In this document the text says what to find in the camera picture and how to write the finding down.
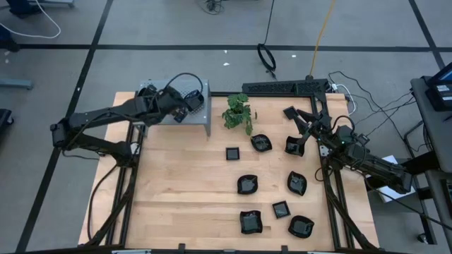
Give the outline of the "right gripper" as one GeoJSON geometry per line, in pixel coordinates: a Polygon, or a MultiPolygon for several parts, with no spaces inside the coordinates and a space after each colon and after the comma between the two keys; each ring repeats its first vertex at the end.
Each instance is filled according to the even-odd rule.
{"type": "Polygon", "coordinates": [[[318,141],[325,141],[333,135],[332,118],[328,114],[308,113],[293,106],[283,110],[289,120],[293,120],[302,137],[299,145],[304,145],[312,136],[318,141]]]}

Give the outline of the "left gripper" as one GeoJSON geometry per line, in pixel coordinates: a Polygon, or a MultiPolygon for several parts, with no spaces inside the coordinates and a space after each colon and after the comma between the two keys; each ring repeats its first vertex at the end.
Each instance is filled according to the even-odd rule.
{"type": "Polygon", "coordinates": [[[193,90],[183,98],[176,89],[167,86],[152,103],[153,116],[150,122],[160,123],[166,115],[172,115],[177,123],[181,123],[187,116],[187,105],[201,106],[203,103],[204,96],[199,90],[193,90]]]}

